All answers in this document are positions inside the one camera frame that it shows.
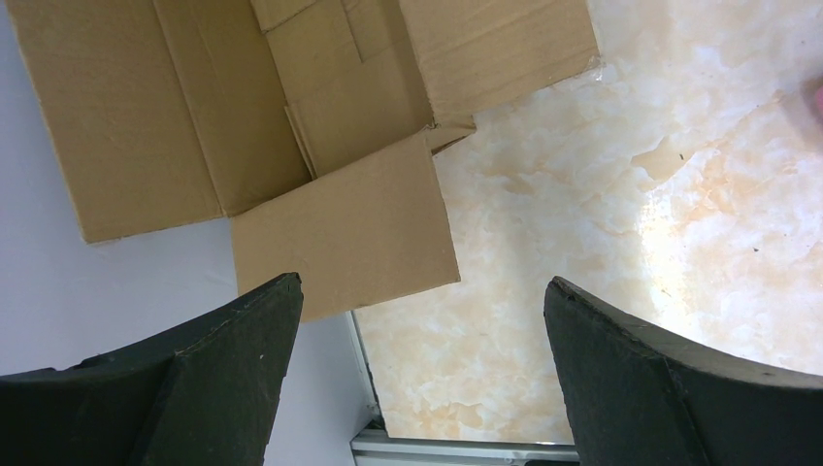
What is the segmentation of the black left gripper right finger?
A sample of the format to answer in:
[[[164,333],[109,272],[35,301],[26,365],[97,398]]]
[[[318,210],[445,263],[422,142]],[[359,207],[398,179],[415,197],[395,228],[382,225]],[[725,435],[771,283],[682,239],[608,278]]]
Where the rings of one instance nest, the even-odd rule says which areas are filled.
[[[818,465],[820,377],[733,356],[556,277],[544,321],[584,465]]]

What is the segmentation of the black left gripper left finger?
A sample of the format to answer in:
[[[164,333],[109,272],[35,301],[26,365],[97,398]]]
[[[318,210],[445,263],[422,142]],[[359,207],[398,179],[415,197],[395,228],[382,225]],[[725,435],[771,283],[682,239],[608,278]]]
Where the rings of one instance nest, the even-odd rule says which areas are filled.
[[[304,295],[282,274],[64,370],[1,380],[5,465],[260,465]]]

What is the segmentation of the brown cardboard box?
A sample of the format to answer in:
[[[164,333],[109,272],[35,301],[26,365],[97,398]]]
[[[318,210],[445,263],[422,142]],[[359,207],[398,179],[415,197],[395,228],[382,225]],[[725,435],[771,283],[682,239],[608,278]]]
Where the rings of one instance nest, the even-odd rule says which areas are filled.
[[[460,279],[434,155],[576,76],[583,1],[10,1],[82,238],[226,217],[314,320]]]

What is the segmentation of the pink microphone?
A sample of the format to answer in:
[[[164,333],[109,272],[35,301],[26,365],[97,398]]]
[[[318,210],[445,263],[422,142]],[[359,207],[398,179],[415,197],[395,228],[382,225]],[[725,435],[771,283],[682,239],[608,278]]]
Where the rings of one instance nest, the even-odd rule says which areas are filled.
[[[808,83],[808,105],[814,120],[822,126],[822,78]]]

